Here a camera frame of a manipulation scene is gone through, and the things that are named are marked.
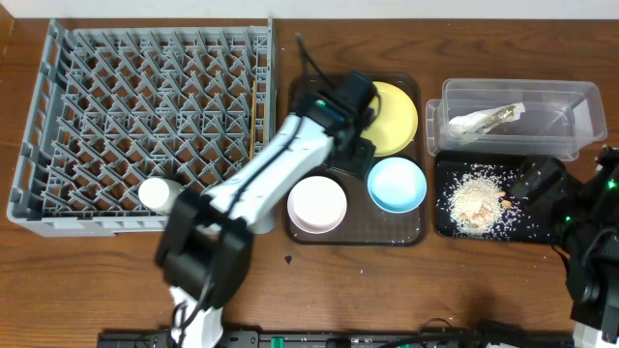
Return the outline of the light blue bowl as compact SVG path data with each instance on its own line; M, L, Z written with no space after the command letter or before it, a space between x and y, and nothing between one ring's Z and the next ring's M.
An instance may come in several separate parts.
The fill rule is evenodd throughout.
M414 161L392 157L379 161L369 172L368 195L381 210L405 214L418 209L427 195L427 178Z

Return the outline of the white paper cup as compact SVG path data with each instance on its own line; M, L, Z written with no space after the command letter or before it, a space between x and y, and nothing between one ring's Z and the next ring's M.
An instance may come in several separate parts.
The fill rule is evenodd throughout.
M178 182L153 177L143 181L138 188L140 202L151 211L168 215L184 187Z

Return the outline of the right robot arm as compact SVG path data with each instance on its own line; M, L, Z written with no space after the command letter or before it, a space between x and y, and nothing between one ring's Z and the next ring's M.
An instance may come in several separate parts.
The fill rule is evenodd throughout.
M566 270L575 347L618 345L618 149L604 146L582 183L556 158L524 159L510 194L540 214Z

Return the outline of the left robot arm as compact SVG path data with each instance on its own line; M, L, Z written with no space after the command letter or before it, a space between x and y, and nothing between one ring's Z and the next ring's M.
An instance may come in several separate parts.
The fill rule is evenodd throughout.
M213 347L221 310L245 280L254 235L274 206L321 165L364 180L374 147L362 132L377 116L378 92L357 71L326 90L308 90L271 142L225 182L174 198L155 254L175 297L169 347Z

